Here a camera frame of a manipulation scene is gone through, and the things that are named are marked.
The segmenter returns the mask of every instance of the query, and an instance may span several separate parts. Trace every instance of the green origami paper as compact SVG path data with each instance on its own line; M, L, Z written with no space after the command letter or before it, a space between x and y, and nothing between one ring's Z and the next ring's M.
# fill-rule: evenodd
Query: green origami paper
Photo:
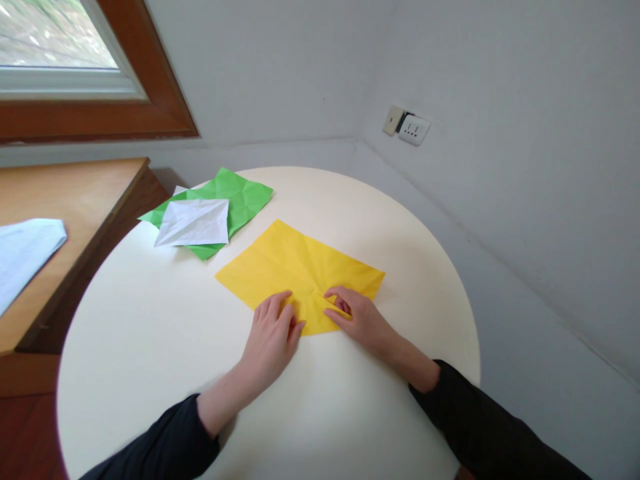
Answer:
M145 213L138 220L148 221L159 229L167 206L172 201L229 199L227 229L229 230L229 238L231 238L235 232L244 227L262 210L271 199L272 193L273 189L262 183L249 181L226 168L221 168L218 175L204 187L178 193L159 207ZM214 243L211 245L189 245L187 248L204 261L210 259L224 246L224 243Z

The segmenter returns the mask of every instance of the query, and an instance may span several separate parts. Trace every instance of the power socket plate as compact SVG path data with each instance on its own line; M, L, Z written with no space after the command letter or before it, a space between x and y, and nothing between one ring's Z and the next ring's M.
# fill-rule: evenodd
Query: power socket plate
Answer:
M427 132L431 128L431 122L424 120L415 115L407 115L402 127L400 127L400 133L398 134L402 140L409 142L416 147L422 143L425 139Z

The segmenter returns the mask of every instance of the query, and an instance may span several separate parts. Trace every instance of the black sleeve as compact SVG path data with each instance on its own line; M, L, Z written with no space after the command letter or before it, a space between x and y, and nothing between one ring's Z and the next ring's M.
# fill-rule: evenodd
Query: black sleeve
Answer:
M200 422L197 396L172 406L149 430L81 480L191 480L202 475L218 456L220 445Z
M477 480L589 478L458 370L442 360L436 363L440 380L434 390L409 389Z

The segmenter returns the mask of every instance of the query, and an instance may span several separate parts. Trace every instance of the yellow origami paper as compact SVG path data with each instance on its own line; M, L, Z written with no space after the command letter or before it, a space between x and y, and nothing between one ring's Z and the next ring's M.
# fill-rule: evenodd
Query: yellow origami paper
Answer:
M287 302L298 320L307 322L302 335L316 335L338 330L323 313L325 308L338 310L323 298L329 288L344 285L373 300L384 276L276 220L215 277L252 310L268 296L291 290Z

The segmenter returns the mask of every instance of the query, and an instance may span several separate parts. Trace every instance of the wooden cabinet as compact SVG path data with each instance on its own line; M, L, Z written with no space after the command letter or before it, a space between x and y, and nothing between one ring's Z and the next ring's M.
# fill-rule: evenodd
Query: wooden cabinet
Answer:
M137 218L169 195L145 158L0 169L0 192L0 225L56 218L67 230L0 317L0 397L52 392L89 282Z

